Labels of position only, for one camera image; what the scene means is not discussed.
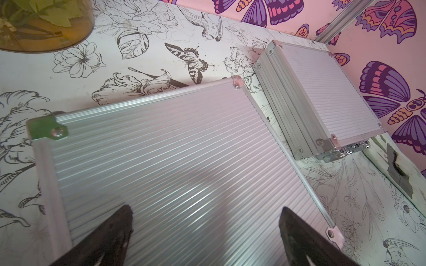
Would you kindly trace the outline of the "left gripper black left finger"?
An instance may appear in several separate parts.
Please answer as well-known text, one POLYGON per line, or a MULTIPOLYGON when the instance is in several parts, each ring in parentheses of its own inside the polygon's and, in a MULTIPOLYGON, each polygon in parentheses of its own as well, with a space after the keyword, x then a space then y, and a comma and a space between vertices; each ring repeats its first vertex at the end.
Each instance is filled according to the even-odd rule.
POLYGON ((122 266, 133 233, 133 211, 124 205, 53 266, 122 266))

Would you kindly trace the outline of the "potted green plant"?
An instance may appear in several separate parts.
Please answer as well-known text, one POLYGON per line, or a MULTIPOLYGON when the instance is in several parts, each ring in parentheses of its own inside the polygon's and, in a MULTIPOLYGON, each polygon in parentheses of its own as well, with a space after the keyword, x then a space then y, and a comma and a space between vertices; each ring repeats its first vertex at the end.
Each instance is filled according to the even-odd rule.
POLYGON ((1 49, 44 53, 72 47, 94 28, 92 1, 1 1, 1 49))

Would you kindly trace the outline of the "silver poker case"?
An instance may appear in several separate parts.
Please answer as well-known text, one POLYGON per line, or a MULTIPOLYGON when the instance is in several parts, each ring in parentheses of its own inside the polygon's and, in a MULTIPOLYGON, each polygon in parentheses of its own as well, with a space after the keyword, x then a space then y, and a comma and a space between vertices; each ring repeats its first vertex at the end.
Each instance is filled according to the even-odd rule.
POLYGON ((54 258, 124 205, 128 266, 283 266, 288 207, 344 237, 240 79, 27 123, 54 258))
POLYGON ((330 52, 274 40, 254 71, 296 160, 333 162, 384 133, 330 52))

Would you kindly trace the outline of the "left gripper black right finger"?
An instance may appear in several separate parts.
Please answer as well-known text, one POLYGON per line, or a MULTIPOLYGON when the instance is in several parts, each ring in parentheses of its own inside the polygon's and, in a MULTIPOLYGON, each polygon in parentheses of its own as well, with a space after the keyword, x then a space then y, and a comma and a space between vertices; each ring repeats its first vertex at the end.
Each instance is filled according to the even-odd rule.
POLYGON ((291 266, 357 265, 288 207, 282 209, 278 226, 291 266))

